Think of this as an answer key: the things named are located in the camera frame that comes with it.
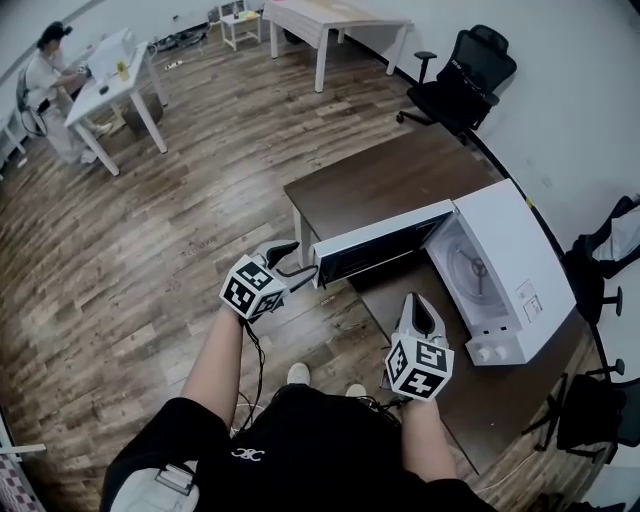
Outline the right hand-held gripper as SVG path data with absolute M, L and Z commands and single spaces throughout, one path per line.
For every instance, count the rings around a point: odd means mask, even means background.
M 396 332 L 385 359 L 390 389 L 412 399 L 434 400 L 453 375 L 454 351 L 448 348 L 444 321 L 429 301 L 411 292 Z

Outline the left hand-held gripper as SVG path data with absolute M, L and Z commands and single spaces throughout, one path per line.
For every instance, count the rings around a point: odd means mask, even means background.
M 243 255 L 231 268 L 219 297 L 242 319 L 255 321 L 275 310 L 289 292 L 295 292 L 318 272 L 317 265 L 284 272 L 275 266 L 299 247 L 298 241 L 273 241 L 264 254 Z

